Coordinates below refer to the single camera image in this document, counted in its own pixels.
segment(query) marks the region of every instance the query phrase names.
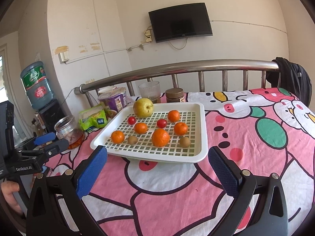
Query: human hand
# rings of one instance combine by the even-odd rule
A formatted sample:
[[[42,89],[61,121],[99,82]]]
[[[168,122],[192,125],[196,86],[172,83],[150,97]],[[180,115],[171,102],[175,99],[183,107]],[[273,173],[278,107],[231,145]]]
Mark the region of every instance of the human hand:
[[[2,182],[1,191],[3,193],[4,199],[9,204],[9,206],[21,216],[23,214],[22,209],[13,196],[14,192],[19,191],[19,184],[13,181]]]

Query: light switch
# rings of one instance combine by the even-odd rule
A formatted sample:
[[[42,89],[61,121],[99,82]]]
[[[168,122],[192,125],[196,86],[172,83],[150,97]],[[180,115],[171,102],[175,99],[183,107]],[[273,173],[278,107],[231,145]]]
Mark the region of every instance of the light switch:
[[[68,61],[69,60],[69,51],[60,52],[58,54],[58,56],[59,56],[60,63]]]

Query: glass jar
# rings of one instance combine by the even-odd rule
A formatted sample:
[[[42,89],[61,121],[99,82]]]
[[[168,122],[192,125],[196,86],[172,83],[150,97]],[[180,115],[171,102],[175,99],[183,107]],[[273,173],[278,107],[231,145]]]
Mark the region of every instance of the glass jar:
[[[172,88],[165,92],[167,103],[185,102],[184,91],[181,88]]]
[[[55,125],[56,136],[59,139],[66,139],[69,142],[68,149],[74,149],[82,144],[84,132],[73,115],[66,116]]]

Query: metal bed frame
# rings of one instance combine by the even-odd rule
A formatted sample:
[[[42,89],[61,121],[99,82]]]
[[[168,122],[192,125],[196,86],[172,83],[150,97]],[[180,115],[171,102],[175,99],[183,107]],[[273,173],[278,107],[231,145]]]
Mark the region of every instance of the metal bed frame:
[[[263,60],[249,59],[214,59],[214,60],[199,60],[173,63],[161,66],[147,67],[127,73],[110,76],[88,84],[81,84],[74,89],[76,95],[85,94],[91,107],[93,107],[92,99],[89,91],[95,90],[98,95],[98,90],[103,87],[127,83],[130,96],[134,96],[132,82],[136,80],[147,79],[152,81],[153,77],[172,76],[173,87],[178,88],[177,74],[195,73],[198,72],[199,91],[204,92],[204,72],[207,71],[222,71],[222,91],[227,91],[227,71],[243,71],[243,90],[248,89],[248,71],[261,71],[261,87],[266,87],[266,72],[279,71],[279,67],[275,62]]]

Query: peeling paint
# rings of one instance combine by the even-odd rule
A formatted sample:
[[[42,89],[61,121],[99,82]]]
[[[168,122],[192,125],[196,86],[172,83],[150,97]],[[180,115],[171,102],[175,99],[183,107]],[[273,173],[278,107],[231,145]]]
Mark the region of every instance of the peeling paint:
[[[92,48],[94,51],[100,50],[100,46],[99,46],[99,45],[91,46],[91,48]]]
[[[93,78],[91,80],[86,81],[85,84],[88,84],[88,83],[91,83],[91,82],[94,82],[94,81],[95,81],[95,79]]]
[[[88,49],[86,48],[85,45],[80,45],[79,49],[80,49],[80,53],[88,52]]]
[[[60,46],[58,48],[55,49],[55,55],[61,53],[61,52],[66,52],[69,50],[68,46]]]

